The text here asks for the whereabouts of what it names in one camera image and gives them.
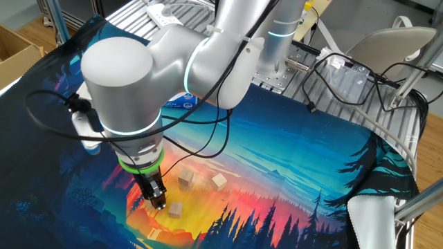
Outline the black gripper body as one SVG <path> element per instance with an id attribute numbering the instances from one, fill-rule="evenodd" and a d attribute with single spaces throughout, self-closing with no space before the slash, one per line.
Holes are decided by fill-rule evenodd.
<path id="1" fill-rule="evenodd" d="M 148 174 L 133 174 L 133 177 L 141 189 L 152 187 L 150 184 L 152 181 L 154 181 L 159 188 L 163 188 L 163 179 L 159 168 Z"/>

